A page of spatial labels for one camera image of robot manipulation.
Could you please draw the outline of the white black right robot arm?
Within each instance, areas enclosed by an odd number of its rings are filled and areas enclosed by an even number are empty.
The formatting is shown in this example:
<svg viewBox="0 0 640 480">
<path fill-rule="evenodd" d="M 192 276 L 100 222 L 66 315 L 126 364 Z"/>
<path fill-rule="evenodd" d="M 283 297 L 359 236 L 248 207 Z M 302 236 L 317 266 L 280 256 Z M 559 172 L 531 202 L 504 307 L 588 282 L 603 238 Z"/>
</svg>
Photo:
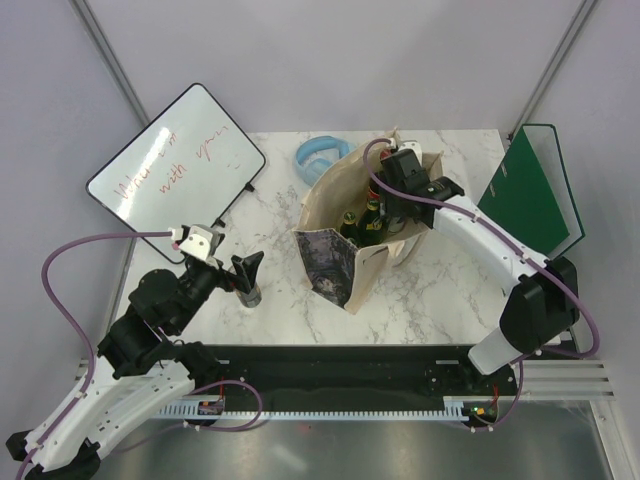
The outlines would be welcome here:
<svg viewBox="0 0 640 480">
<path fill-rule="evenodd" d="M 392 217 L 423 224 L 473 255 L 497 279 L 507 301 L 498 326 L 458 368 L 467 392 L 483 392 L 494 372 L 540 350 L 579 318 L 577 273 L 567 259 L 550 260 L 487 217 L 453 180 L 432 180 L 417 153 L 395 148 L 381 161 L 379 194 Z"/>
</svg>

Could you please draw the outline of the black Schweppes drink can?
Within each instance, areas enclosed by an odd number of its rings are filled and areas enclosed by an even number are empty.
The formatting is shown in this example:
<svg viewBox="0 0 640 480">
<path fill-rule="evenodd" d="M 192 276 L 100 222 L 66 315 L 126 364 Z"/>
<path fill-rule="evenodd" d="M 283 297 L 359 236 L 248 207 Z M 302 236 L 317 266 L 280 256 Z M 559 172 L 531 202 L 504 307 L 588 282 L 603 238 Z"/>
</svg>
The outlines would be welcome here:
<svg viewBox="0 0 640 480">
<path fill-rule="evenodd" d="M 262 293 L 257 283 L 257 269 L 237 264 L 233 270 L 232 286 L 241 304 L 246 308 L 257 307 L 262 301 Z"/>
</svg>

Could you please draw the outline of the Coca-Cola glass bottle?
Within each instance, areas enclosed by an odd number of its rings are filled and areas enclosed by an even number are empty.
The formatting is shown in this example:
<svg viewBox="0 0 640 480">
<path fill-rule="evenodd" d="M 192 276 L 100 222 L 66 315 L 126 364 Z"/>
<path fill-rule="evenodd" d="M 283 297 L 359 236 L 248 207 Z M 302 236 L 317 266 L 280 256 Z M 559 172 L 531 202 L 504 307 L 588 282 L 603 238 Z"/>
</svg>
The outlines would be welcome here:
<svg viewBox="0 0 640 480">
<path fill-rule="evenodd" d="M 384 174 L 382 172 L 377 172 L 375 174 L 375 179 L 369 179 L 369 187 L 368 187 L 368 198 L 380 200 L 380 194 L 384 192 L 384 190 L 380 187 L 379 183 L 385 180 Z"/>
</svg>

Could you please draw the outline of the cream canvas Monet tote bag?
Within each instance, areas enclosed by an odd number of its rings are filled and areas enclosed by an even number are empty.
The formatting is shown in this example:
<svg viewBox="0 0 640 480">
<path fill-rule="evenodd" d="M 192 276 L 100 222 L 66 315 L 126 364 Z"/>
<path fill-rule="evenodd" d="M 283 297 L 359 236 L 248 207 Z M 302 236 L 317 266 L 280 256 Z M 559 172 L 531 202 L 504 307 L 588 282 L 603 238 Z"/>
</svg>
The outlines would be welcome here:
<svg viewBox="0 0 640 480">
<path fill-rule="evenodd" d="M 365 148 L 361 144 L 339 159 L 310 188 L 293 229 L 310 289 L 350 314 L 361 308 L 383 271 L 412 258 L 429 231 L 425 225 L 407 225 L 399 234 L 389 235 L 383 220 L 383 242 L 360 249 L 351 246 L 340 234 L 347 211 L 356 214 L 358 227 L 369 199 L 369 173 L 382 170 L 386 148 L 372 147 L 368 161 L 364 162 Z"/>
</svg>

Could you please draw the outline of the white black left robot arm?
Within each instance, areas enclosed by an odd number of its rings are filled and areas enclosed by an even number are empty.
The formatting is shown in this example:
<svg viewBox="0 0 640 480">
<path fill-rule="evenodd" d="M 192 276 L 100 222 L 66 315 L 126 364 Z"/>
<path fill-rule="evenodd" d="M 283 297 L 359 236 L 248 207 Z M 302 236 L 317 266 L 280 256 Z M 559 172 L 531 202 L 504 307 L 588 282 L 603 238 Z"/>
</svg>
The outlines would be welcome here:
<svg viewBox="0 0 640 480">
<path fill-rule="evenodd" d="M 86 373 L 38 427 L 6 442 L 20 479 L 89 479 L 124 437 L 167 404 L 229 384 L 200 342 L 177 343 L 216 289 L 253 298 L 263 252 L 235 256 L 233 269 L 190 256 L 176 276 L 145 274 L 129 306 L 92 350 Z"/>
</svg>

